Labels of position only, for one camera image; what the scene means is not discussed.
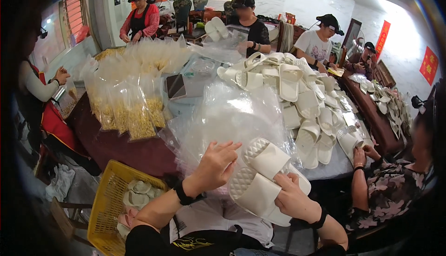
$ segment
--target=wrist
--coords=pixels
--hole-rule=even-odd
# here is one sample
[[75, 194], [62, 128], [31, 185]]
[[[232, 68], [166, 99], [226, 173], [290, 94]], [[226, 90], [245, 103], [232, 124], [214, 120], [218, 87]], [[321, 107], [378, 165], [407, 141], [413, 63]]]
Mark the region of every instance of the wrist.
[[202, 192], [198, 189], [196, 186], [196, 179], [194, 179], [192, 176], [188, 176], [183, 180], [183, 190], [186, 196], [197, 198], [198, 195], [200, 195]]
[[304, 219], [308, 224], [313, 224], [321, 219], [322, 208], [318, 202], [311, 200], [309, 215]]

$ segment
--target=wooden chair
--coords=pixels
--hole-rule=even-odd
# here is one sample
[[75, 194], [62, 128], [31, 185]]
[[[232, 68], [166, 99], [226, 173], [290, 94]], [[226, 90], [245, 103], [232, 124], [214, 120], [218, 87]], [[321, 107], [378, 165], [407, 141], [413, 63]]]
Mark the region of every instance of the wooden chair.
[[[80, 212], [82, 209], [91, 209], [92, 207], [92, 204], [59, 203], [56, 197], [53, 197], [53, 202], [51, 202], [49, 210], [53, 215], [54, 220], [56, 220], [60, 230], [68, 240], [74, 239], [80, 243], [94, 247], [86, 239], [75, 235], [76, 229], [88, 229], [88, 221], [82, 217]], [[68, 217], [63, 210], [64, 208], [74, 209], [73, 214]]]

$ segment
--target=bracelet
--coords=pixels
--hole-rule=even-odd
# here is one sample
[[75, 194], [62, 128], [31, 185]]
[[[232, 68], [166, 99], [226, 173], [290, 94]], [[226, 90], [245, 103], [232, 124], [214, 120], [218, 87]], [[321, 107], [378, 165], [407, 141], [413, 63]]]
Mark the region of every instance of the bracelet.
[[356, 167], [353, 172], [356, 172], [356, 170], [363, 170], [364, 171], [364, 166], [358, 166]]

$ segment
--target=mobile phone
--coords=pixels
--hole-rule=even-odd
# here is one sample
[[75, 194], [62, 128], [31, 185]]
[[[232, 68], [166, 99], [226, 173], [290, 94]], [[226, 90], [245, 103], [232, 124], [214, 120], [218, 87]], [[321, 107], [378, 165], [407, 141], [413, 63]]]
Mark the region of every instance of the mobile phone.
[[187, 96], [183, 75], [181, 74], [166, 77], [166, 89], [167, 97], [170, 100]]

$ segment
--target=floral shirt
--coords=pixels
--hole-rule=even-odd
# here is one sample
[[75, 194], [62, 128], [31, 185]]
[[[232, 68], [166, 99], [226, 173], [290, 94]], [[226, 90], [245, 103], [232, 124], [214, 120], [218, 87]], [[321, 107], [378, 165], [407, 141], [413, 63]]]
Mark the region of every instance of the floral shirt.
[[373, 174], [367, 179], [369, 211], [352, 208], [348, 231], [361, 231], [382, 225], [404, 214], [422, 192], [425, 174], [404, 167], [410, 162], [372, 163]]

